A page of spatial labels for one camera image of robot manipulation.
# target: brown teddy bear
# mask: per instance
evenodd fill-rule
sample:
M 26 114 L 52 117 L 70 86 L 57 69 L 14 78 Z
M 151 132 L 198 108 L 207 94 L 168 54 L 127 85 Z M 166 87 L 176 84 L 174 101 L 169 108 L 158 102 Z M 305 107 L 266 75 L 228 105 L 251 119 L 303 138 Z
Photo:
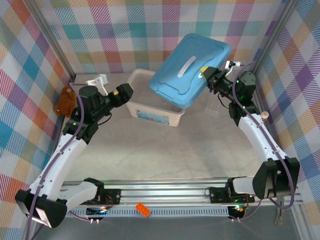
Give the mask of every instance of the brown teddy bear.
M 65 115 L 70 118 L 72 111 L 77 106 L 77 95 L 71 86 L 62 88 L 58 103 L 54 106 L 54 112 L 57 116 Z

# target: blue storage container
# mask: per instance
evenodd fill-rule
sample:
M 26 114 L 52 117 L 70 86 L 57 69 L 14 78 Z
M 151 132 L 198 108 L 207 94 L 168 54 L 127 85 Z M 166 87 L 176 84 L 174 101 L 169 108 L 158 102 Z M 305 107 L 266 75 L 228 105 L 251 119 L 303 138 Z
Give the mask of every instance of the blue storage container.
M 220 68 L 229 44 L 195 33 L 186 35 L 149 82 L 149 88 L 179 108 L 189 107 L 207 86 L 200 68 Z

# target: white storage box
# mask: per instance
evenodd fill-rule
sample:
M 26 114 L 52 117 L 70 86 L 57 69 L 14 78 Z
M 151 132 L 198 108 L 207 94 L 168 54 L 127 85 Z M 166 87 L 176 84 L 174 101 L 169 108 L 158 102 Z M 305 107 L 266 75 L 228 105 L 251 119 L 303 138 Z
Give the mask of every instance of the white storage box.
M 152 92 L 148 83 L 154 71 L 136 69 L 128 79 L 133 87 L 133 95 L 126 104 L 131 115 L 172 127 L 177 127 L 186 109 L 179 108 Z

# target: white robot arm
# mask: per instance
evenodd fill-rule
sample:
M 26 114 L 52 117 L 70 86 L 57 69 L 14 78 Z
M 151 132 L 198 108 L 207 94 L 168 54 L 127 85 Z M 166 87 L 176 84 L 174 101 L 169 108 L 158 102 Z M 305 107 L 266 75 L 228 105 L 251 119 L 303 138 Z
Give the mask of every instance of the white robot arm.
M 128 83 L 108 93 L 99 81 L 100 79 L 88 81 L 88 85 L 79 90 L 83 103 L 83 124 L 80 125 L 82 111 L 78 104 L 62 130 L 63 135 L 45 169 L 27 191 L 19 190 L 15 195 L 18 206 L 27 217 L 50 228 L 57 227 L 68 211 L 88 200 L 95 199 L 102 204 L 107 201 L 103 182 L 93 178 L 86 178 L 78 186 L 61 192 L 69 170 L 98 130 L 98 122 L 103 117 L 110 116 L 113 108 L 127 103 L 133 95 L 133 89 Z M 65 147 L 72 137 L 75 138 Z M 34 211 L 30 213 L 34 198 Z
M 210 92 L 218 93 L 231 101 L 228 106 L 230 117 L 247 136 L 262 162 L 255 176 L 231 179 L 231 195 L 250 194 L 259 199 L 293 195 L 297 187 L 300 164 L 296 158 L 289 158 L 277 145 L 252 102 L 256 90 L 256 76 L 245 71 L 235 82 L 231 82 L 226 78 L 226 70 L 210 66 L 201 68 L 201 73 Z

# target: label sticker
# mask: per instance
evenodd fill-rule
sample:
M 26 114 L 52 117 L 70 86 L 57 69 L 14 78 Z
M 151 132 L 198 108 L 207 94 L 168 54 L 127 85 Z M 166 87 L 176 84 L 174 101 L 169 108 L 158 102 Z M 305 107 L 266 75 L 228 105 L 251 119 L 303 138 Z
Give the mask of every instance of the label sticker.
M 157 122 L 160 124 L 169 125 L 169 117 L 168 116 L 157 115 L 157 114 L 150 113 L 150 112 L 140 111 L 138 109 L 135 112 L 136 112 L 136 116 L 140 119 L 145 119 L 145 120 Z

